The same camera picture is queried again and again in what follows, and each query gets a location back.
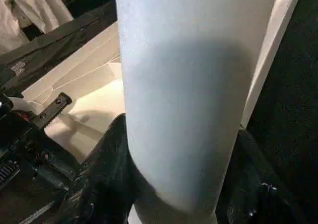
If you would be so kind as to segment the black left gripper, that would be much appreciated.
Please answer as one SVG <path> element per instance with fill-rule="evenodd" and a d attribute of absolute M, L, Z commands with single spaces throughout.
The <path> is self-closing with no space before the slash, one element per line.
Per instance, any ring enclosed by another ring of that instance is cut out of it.
<path fill-rule="evenodd" d="M 45 128 L 72 103 L 71 98 L 60 93 L 38 115 L 20 102 L 23 99 L 0 95 L 0 187 L 24 173 L 67 191 L 79 164 L 46 135 Z"/>

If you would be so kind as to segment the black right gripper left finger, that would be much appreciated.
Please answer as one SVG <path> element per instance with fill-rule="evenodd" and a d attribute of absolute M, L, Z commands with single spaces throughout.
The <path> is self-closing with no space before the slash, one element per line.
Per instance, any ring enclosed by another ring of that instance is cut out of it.
<path fill-rule="evenodd" d="M 137 195 L 133 170 L 122 113 L 81 164 L 62 205 L 62 223 L 128 223 Z"/>

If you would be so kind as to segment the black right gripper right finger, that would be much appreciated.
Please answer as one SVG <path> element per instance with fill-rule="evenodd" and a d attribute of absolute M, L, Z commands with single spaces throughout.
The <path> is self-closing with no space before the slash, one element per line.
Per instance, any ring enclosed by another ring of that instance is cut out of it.
<path fill-rule="evenodd" d="M 306 217 L 254 137 L 239 129 L 216 207 L 220 224 L 304 224 Z"/>

